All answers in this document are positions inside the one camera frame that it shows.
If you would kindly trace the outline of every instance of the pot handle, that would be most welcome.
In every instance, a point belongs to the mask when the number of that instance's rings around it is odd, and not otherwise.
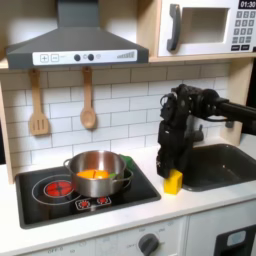
[[[69,163],[70,160],[71,160],[71,159],[67,159],[67,160],[65,160],[64,163],[63,163],[63,165],[64,165],[67,169],[69,169],[69,166],[66,165],[66,163]]]
[[[120,180],[113,180],[113,183],[129,181],[128,184],[124,188],[128,187],[130,185],[134,175],[133,175],[133,172],[131,170],[129,170],[129,169],[126,169],[126,170],[131,174],[131,176],[128,177],[128,178],[120,179]]]

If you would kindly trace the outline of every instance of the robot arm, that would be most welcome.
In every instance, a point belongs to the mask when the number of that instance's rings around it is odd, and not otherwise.
[[[169,177],[171,169],[183,172],[186,168],[195,141],[195,134],[185,133],[190,115],[210,122],[239,121],[256,129],[256,109],[230,103],[211,89],[202,90],[181,84],[163,96],[161,105],[163,121],[158,134],[161,148],[157,156],[157,173],[163,178]],[[211,116],[225,118],[211,119]]]

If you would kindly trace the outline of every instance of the wooden spoon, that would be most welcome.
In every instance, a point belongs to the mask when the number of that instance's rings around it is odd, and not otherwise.
[[[29,71],[30,81],[32,85],[32,98],[34,105],[34,113],[29,121],[29,129],[32,135],[42,135],[49,132],[49,122],[46,116],[42,113],[39,77],[38,70]]]
[[[84,75],[84,109],[81,112],[81,122],[87,129],[92,129],[96,123],[96,115],[92,108],[92,70],[83,68]]]

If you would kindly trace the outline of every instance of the stainless steel pot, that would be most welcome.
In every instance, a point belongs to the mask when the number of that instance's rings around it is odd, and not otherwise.
[[[69,170],[72,177],[72,187],[75,191],[83,196],[88,197],[105,197],[113,195],[123,188],[123,183],[128,181],[128,186],[133,178],[124,178],[126,163],[123,159],[109,151],[88,151],[76,155],[72,159],[64,162],[64,166]],[[115,173],[113,178],[106,179],[85,179],[77,176],[78,172],[95,169],[107,170],[110,174]]]

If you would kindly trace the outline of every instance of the stovetop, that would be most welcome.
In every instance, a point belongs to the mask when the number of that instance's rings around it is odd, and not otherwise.
[[[17,175],[20,226],[29,229],[159,200],[161,196],[139,167],[133,161],[128,166],[134,174],[131,184],[102,198],[74,191],[63,166]]]

